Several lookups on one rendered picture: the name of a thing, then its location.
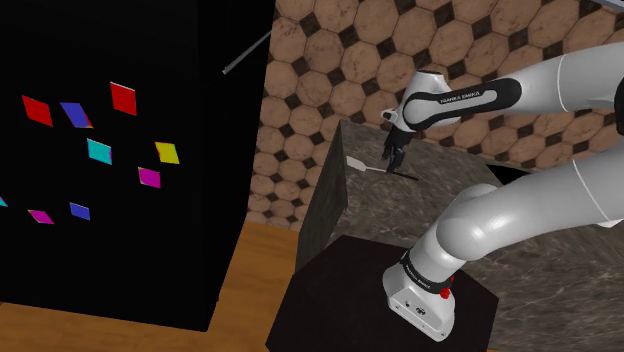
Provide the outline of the black robot stand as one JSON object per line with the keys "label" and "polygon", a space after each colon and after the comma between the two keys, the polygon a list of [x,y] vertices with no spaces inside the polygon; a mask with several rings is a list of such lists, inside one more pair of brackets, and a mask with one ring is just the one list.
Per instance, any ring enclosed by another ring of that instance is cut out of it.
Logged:
{"label": "black robot stand", "polygon": [[293,276],[266,340],[270,352],[487,352],[499,298],[454,276],[455,324],[442,342],[392,312],[383,272],[405,249],[341,236]]}

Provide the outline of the black refrigerator with coloured magnets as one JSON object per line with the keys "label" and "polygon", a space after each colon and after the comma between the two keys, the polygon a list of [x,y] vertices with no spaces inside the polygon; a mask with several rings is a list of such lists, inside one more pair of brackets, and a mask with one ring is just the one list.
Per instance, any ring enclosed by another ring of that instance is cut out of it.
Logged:
{"label": "black refrigerator with coloured magnets", "polygon": [[276,0],[0,0],[0,301],[205,330]]}

